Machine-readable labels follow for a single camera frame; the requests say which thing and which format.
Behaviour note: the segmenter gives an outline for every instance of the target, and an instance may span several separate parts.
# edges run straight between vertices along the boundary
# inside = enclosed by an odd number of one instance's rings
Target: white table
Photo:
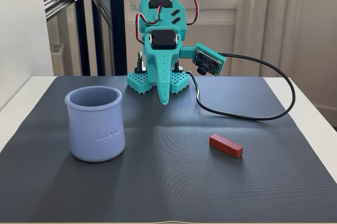
[[[55,77],[32,77],[0,111],[0,152],[26,116],[43,96]],[[282,78],[265,78],[284,107],[291,102],[288,84]],[[337,132],[295,86],[296,102],[290,116],[328,172],[337,182]]]

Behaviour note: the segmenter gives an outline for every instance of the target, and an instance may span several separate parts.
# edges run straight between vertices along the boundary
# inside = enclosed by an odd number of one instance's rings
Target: teal robot
[[[197,0],[194,2],[195,22],[199,7]],[[186,23],[185,8],[179,0],[140,0],[139,11],[135,25],[142,52],[138,53],[137,67],[127,75],[131,88],[144,94],[157,86],[159,100],[166,105],[170,93],[177,94],[189,85],[189,76],[179,66],[179,58],[191,59],[201,75],[220,73],[225,62],[223,56],[202,44],[183,46],[186,27],[194,22]]]

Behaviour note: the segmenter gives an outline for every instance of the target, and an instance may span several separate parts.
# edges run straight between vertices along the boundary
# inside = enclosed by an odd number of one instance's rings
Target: textured mat
[[[264,79],[198,77],[212,108],[271,116],[283,107]],[[72,156],[65,95],[89,85],[123,94],[126,147],[103,163]],[[221,135],[241,158],[209,147]],[[0,153],[0,221],[337,222],[337,185],[290,116],[212,115],[190,86],[160,104],[125,77],[58,77]]]

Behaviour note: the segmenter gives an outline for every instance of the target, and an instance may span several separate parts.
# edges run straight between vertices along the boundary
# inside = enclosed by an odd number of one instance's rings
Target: red wooden block
[[[210,145],[235,158],[238,158],[242,154],[242,146],[216,134],[210,136]]]

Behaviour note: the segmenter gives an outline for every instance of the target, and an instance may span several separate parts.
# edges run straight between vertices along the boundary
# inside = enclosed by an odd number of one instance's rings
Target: red wire
[[[199,4],[197,0],[194,0],[195,3],[195,17],[194,17],[194,21],[192,21],[191,23],[186,23],[186,25],[192,25],[193,23],[196,22],[198,16],[199,16]]]
[[[156,23],[159,21],[159,13],[160,13],[160,9],[161,9],[162,7],[163,7],[163,6],[159,6],[159,7],[157,8],[157,17],[158,17],[158,18],[157,18],[157,20],[155,20],[154,22],[149,22],[148,20],[146,20],[145,16],[144,16],[142,13],[137,13],[137,14],[136,14],[136,21],[135,21],[135,25],[136,25],[136,39],[137,39],[137,41],[140,42],[141,44],[144,44],[144,42],[138,38],[138,17],[140,16],[141,19],[142,19],[145,23],[147,23],[147,24],[150,24],[150,25],[156,24]]]
[[[135,25],[136,25],[136,39],[141,44],[144,44],[144,42],[138,38],[138,16],[139,16],[139,13],[136,14],[136,21],[135,21]]]

